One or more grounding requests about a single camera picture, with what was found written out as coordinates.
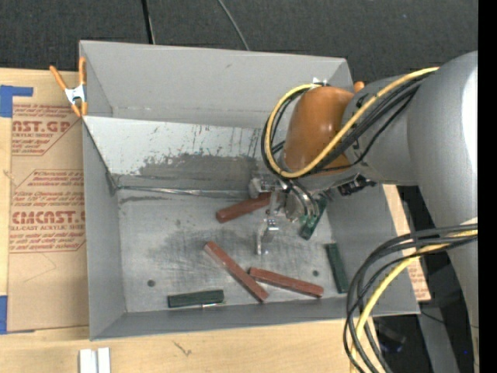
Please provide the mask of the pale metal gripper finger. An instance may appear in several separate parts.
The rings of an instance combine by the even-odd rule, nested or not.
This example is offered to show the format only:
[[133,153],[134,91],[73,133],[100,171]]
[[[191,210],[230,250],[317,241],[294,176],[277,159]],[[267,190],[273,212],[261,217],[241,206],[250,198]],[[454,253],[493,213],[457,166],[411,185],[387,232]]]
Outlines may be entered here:
[[280,227],[275,218],[265,218],[255,237],[255,251],[258,256],[269,252],[268,246],[279,233]]
[[260,176],[252,178],[248,183],[248,195],[252,199],[256,199],[262,193],[271,193],[272,186],[270,182]]

